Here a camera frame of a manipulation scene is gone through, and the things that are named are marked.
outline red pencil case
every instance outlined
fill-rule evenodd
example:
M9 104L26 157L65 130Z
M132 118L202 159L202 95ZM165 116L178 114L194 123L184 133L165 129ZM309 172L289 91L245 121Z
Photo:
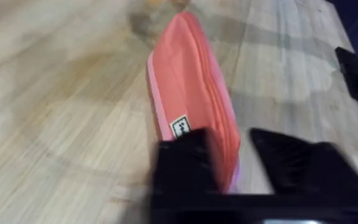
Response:
M161 140L207 128L217 181L230 192L238 170L239 131L226 85L197 18L177 14L147 62Z

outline white label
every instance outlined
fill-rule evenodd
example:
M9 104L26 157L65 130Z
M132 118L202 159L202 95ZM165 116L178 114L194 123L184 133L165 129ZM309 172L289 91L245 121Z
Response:
M190 132L190 125L186 115L179 117L171 123L171 129L176 138Z

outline wooden table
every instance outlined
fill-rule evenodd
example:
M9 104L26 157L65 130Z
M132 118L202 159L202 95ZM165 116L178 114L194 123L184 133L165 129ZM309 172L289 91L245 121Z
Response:
M0 0L0 223L137 223L156 141L145 63L177 12L211 41L242 134L239 186L269 192L250 127L332 141L358 170L358 104L324 0Z

